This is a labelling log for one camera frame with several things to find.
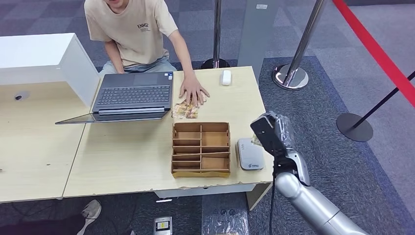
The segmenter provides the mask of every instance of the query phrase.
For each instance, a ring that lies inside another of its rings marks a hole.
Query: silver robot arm
[[[368,235],[317,189],[310,186],[307,165],[295,150],[280,141],[273,112],[251,124],[264,149],[274,156],[276,189],[320,235]]]

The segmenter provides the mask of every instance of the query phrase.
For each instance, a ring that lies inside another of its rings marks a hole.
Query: man
[[[103,41],[111,61],[100,76],[108,73],[175,71],[163,48],[162,34],[173,44],[182,64],[184,80],[180,97],[187,103],[203,104],[200,85],[193,71],[186,42],[168,12],[164,0],[86,0],[85,15],[91,40]]]

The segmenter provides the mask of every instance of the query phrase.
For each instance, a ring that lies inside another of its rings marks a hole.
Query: chrome pole
[[[220,16],[221,0],[215,1],[215,26],[213,35],[213,68],[219,68],[219,51],[220,51]]]
[[[308,83],[308,74],[300,68],[301,59],[320,19],[325,0],[317,0],[302,34],[299,46],[290,65],[278,66],[273,72],[273,81],[287,90],[299,90]]]

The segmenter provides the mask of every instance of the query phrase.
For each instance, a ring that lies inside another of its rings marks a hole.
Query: red barrier rope
[[[404,97],[415,107],[415,87],[408,81],[406,76],[398,69],[395,63],[382,50],[380,45],[369,34],[366,28],[360,23],[357,17],[343,2],[343,0],[333,0],[337,9],[343,15],[351,29],[353,29],[356,36],[360,39],[362,44],[366,47],[377,64],[388,75],[391,81],[402,92]]]

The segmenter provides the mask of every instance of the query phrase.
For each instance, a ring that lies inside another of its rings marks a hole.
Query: man's hand
[[[186,93],[186,103],[190,104],[190,97],[192,97],[193,104],[198,106],[199,103],[203,104],[203,96],[201,92],[210,97],[209,93],[202,87],[202,85],[200,85],[194,71],[185,72],[179,97],[183,97],[184,93]]]

